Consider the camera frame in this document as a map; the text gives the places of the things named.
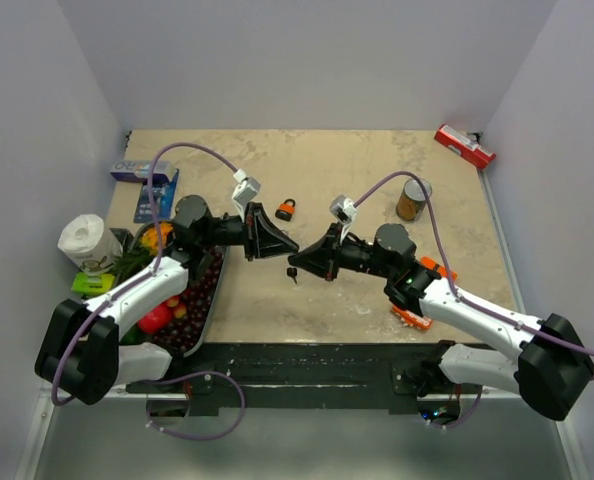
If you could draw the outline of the orange black padlock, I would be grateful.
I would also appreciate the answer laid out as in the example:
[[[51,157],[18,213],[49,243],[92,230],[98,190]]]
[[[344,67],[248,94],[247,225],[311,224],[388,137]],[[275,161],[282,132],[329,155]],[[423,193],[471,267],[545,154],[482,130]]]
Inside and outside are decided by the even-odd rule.
[[[279,220],[290,222],[294,216],[296,201],[292,198],[284,200],[276,209],[275,217]]]

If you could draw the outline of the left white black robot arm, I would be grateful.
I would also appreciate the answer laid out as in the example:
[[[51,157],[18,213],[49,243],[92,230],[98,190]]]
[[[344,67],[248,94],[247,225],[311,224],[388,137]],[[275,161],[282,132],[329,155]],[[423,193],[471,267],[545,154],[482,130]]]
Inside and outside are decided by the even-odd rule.
[[[152,343],[123,346],[125,333],[147,313],[198,282],[217,247],[240,246],[247,260],[293,254],[298,244],[276,227],[262,204],[241,215],[215,217],[206,201],[189,195],[177,203],[172,239],[139,273],[83,303],[61,302],[38,353],[35,372],[50,382],[51,400],[100,401],[113,386],[150,381],[162,392],[177,390],[184,368]]]

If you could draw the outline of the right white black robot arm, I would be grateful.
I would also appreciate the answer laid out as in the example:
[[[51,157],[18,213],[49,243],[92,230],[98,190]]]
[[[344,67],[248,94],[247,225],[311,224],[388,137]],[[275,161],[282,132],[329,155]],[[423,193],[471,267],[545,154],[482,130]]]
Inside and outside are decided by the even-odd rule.
[[[419,396],[471,384],[519,395],[535,412],[564,420],[594,376],[594,363],[566,318],[520,314],[452,285],[415,257],[400,224],[380,226],[372,242],[343,237],[337,224],[316,243],[289,256],[290,266],[326,281],[342,269],[386,281],[390,302],[420,317],[461,330],[482,342],[469,347],[441,341],[406,372]]]

